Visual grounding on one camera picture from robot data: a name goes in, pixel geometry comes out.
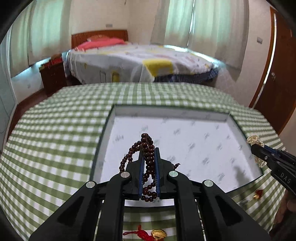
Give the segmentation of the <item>person right hand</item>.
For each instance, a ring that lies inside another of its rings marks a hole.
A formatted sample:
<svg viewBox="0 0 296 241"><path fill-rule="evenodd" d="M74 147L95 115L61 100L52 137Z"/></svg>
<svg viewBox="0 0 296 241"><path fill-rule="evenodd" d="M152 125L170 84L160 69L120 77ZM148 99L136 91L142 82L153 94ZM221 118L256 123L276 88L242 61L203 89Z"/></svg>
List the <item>person right hand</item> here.
<svg viewBox="0 0 296 241"><path fill-rule="evenodd" d="M273 228L269 232L271 240L296 241L295 209L295 195L286 190L275 215Z"/></svg>

